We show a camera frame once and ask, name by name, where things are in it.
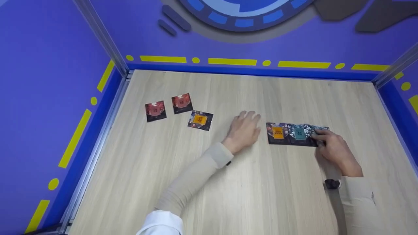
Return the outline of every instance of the hand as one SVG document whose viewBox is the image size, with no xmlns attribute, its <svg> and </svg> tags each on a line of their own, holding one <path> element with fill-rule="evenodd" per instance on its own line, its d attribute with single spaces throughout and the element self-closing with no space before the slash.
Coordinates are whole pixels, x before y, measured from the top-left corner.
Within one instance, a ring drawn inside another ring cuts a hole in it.
<svg viewBox="0 0 418 235">
<path fill-rule="evenodd" d="M 260 114 L 254 118 L 254 111 L 249 111 L 247 116 L 242 111 L 239 116 L 234 117 L 231 123 L 228 134 L 222 141 L 222 144 L 232 153 L 235 154 L 241 149 L 254 144 L 260 135 L 260 128 L 257 128 L 257 123 L 260 120 Z"/>
<path fill-rule="evenodd" d="M 325 143 L 319 144 L 319 152 L 323 157 L 337 165 L 343 176 L 363 177 L 363 171 L 357 162 L 353 153 L 347 145 L 347 142 L 340 136 L 330 130 L 315 130 L 319 135 L 312 135 L 315 140 L 321 140 Z"/>
</svg>

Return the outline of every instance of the card row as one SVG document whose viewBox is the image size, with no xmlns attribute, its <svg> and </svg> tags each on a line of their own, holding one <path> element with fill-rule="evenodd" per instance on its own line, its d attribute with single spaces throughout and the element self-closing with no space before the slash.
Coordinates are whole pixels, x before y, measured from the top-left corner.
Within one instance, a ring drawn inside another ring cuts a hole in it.
<svg viewBox="0 0 418 235">
<path fill-rule="evenodd" d="M 315 129 L 327 129 L 325 126 L 292 123 L 266 123 L 269 144 L 297 145 L 318 147 L 316 140 L 311 138 Z"/>
<path fill-rule="evenodd" d="M 171 102 L 173 104 L 174 114 L 192 111 L 187 126 L 201 130 L 209 130 L 212 123 L 213 114 L 193 110 L 193 105 L 191 103 L 189 93 L 174 96 L 171 98 Z M 147 122 L 153 122 L 167 118 L 166 107 L 164 106 L 163 100 L 146 104 L 145 111 L 147 114 Z"/>
</svg>

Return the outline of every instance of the blue circular graphic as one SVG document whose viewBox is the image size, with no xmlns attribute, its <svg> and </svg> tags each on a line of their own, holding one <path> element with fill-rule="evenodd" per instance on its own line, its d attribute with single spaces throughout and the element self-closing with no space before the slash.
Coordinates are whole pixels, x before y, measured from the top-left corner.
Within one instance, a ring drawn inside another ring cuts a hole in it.
<svg viewBox="0 0 418 235">
<path fill-rule="evenodd" d="M 227 31 L 250 32 L 277 25 L 313 0 L 180 0 L 201 21 Z"/>
</svg>

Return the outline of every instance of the wristwatch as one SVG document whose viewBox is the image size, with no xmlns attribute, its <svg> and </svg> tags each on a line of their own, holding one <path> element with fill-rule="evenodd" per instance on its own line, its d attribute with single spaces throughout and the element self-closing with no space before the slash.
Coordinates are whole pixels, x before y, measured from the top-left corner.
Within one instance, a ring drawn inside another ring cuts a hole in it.
<svg viewBox="0 0 418 235">
<path fill-rule="evenodd" d="M 340 187 L 341 182 L 339 180 L 326 179 L 324 184 L 327 189 L 337 189 Z"/>
</svg>

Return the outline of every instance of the yellow dash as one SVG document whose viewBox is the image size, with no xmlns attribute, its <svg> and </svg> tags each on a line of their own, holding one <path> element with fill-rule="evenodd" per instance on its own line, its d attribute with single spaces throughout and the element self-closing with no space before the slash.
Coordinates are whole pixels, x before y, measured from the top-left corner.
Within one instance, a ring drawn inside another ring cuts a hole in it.
<svg viewBox="0 0 418 235">
<path fill-rule="evenodd" d="M 369 70 L 369 71 L 385 71 L 389 65 L 383 64 L 355 64 L 351 67 L 352 70 Z"/>
<path fill-rule="evenodd" d="M 418 95 L 414 95 L 411 98 L 409 98 L 409 102 L 411 103 L 412 107 L 418 115 Z"/>
<path fill-rule="evenodd" d="M 107 65 L 107 68 L 106 68 L 106 70 L 104 71 L 104 73 L 103 73 L 103 75 L 102 75 L 102 79 L 100 79 L 100 82 L 99 82 L 99 84 L 97 85 L 97 89 L 100 91 L 100 92 L 102 92 L 103 91 L 103 89 L 105 88 L 105 86 L 106 86 L 106 82 L 107 82 L 107 80 L 109 79 L 109 77 L 110 77 L 110 73 L 112 72 L 112 70 L 113 70 L 113 66 L 115 65 L 115 63 L 113 62 L 113 60 L 111 60 L 110 62 L 109 62 L 109 64 Z"/>
<path fill-rule="evenodd" d="M 327 69 L 330 65 L 328 62 L 279 61 L 277 67 Z"/>
<path fill-rule="evenodd" d="M 68 163 L 70 162 L 71 157 L 73 156 L 74 150 L 77 147 L 78 142 L 80 141 L 81 135 L 84 132 L 84 129 L 87 126 L 87 123 L 89 122 L 90 116 L 92 115 L 92 112 L 88 109 L 84 111 L 83 117 L 81 118 L 76 131 L 74 131 L 73 137 L 70 140 L 70 143 L 68 143 L 67 149 L 64 152 L 64 155 L 61 158 L 61 161 L 58 164 L 58 167 L 66 168 Z"/>
<path fill-rule="evenodd" d="M 41 219 L 46 211 L 46 208 L 48 208 L 49 200 L 41 200 L 38 204 L 38 207 L 36 208 L 35 213 L 32 216 L 31 221 L 28 224 L 28 227 L 26 228 L 25 233 L 33 232 L 38 229 L 39 223 L 41 222 Z"/>
<path fill-rule="evenodd" d="M 395 75 L 395 79 L 399 80 L 401 77 L 403 77 L 403 72 L 399 72 L 397 75 Z"/>
<path fill-rule="evenodd" d="M 225 59 L 225 58 L 208 58 L 208 64 L 228 64 L 228 65 L 257 65 L 256 59 Z"/>
<path fill-rule="evenodd" d="M 177 56 L 139 56 L 142 61 L 146 62 L 166 62 L 166 63 L 187 63 L 185 57 Z"/>
</svg>

